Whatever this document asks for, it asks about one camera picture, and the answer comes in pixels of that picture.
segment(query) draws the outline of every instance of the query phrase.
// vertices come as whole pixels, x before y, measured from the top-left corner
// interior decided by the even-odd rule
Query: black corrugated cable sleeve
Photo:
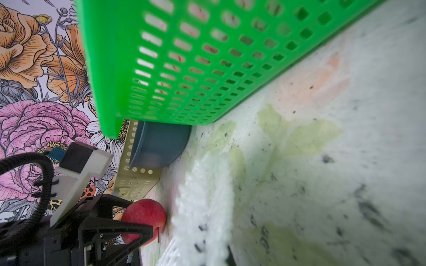
[[[22,224],[16,233],[9,235],[7,238],[0,239],[0,251],[13,248],[21,243],[40,222],[50,201],[52,179],[55,173],[53,172],[52,162],[46,155],[38,152],[28,152],[1,159],[0,175],[28,163],[36,163],[41,169],[43,175],[41,199],[31,217]]]

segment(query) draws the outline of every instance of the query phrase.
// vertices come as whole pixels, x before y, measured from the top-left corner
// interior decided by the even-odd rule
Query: floral wallpaper
[[[96,116],[73,1],[0,4],[0,158],[80,141],[114,154],[107,173],[82,197],[111,193],[128,121],[117,140],[103,136]],[[36,165],[0,176],[0,222],[29,217],[41,187]],[[61,200],[53,200],[51,215]],[[122,209],[114,210],[116,219]]]

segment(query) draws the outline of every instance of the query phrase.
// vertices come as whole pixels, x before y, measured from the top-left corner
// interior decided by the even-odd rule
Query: red apple
[[[158,234],[164,230],[164,225],[166,224],[166,211],[159,202],[151,199],[142,199],[127,207],[121,220],[153,226],[153,237],[144,244],[145,246],[156,239]],[[138,235],[122,234],[121,237],[124,242],[128,244],[138,238]]]

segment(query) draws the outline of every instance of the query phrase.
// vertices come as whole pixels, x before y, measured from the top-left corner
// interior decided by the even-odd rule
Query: perforated metal bracket
[[[126,200],[140,200],[160,180],[160,169],[129,168],[130,155],[135,141],[137,120],[130,120],[124,142],[123,154],[117,178],[114,183],[113,194]]]

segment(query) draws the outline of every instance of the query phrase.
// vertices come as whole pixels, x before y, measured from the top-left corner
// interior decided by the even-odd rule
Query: green plastic basket
[[[102,132],[207,125],[377,0],[78,0]]]

